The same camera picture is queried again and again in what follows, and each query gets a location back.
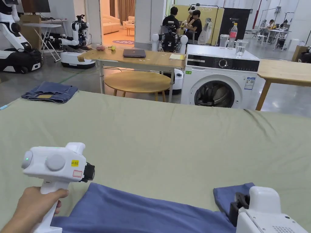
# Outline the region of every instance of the round rug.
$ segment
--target round rug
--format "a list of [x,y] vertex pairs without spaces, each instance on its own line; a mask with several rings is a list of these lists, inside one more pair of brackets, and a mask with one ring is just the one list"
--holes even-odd
[[114,40],[113,43],[116,44],[134,44],[133,40]]

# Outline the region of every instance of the handheld gripper controller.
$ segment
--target handheld gripper controller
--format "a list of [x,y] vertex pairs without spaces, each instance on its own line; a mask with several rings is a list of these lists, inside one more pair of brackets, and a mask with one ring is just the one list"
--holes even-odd
[[[95,166],[86,162],[82,155],[85,145],[70,142],[66,147],[32,147],[25,153],[22,163],[23,173],[43,179],[42,194],[68,189],[70,182],[93,180]],[[51,227],[57,203],[44,216],[34,233],[62,233],[62,228]]]

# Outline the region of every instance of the washing machine label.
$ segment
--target washing machine label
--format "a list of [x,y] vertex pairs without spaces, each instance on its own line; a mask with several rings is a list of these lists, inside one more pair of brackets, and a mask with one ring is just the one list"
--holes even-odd
[[255,77],[244,77],[244,80],[246,80],[244,90],[252,90],[255,84]]

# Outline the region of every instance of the wooden floor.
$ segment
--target wooden floor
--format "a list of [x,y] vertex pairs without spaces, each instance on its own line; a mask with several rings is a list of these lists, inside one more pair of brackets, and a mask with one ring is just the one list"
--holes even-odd
[[134,44],[113,43],[112,41],[114,41],[114,40],[132,40],[132,41],[134,41],[134,31],[130,31],[130,35],[127,35],[126,30],[120,29],[120,31],[118,31],[118,32],[114,32],[114,33],[104,35],[104,39],[103,39],[103,41],[104,41],[103,44],[105,46],[114,45],[117,48],[122,48],[122,47],[133,48]]

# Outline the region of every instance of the red label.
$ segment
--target red label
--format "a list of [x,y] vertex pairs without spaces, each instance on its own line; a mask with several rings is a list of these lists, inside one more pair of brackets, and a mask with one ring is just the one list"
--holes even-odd
[[72,176],[73,177],[82,177],[82,171],[74,170]]
[[232,37],[236,38],[236,35],[237,35],[237,32],[231,32],[231,33],[230,33],[230,37],[231,37],[231,38],[232,38]]

